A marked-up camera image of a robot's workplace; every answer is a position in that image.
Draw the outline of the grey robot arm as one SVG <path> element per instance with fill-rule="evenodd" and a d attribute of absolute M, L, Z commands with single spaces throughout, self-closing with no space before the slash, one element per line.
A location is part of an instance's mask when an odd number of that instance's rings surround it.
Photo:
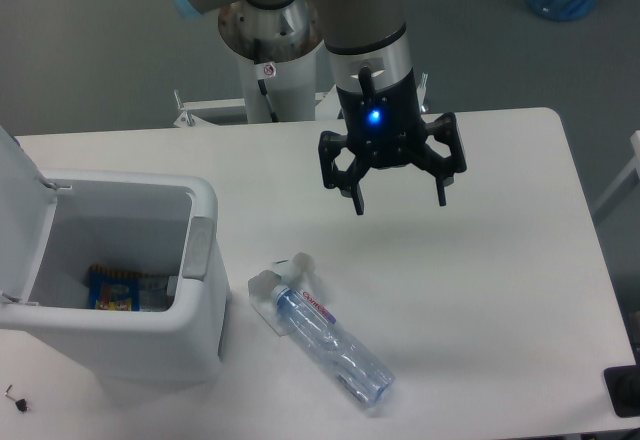
<path fill-rule="evenodd" d="M 326 48 L 347 131 L 321 134 L 322 178 L 357 211 L 360 180 L 372 169 L 411 164 L 438 190 L 466 170 L 455 115 L 422 119 L 401 0 L 173 1 L 188 17 L 218 12 L 220 35 L 252 63 L 273 122 L 281 115 L 271 79 L 286 62 Z"/>

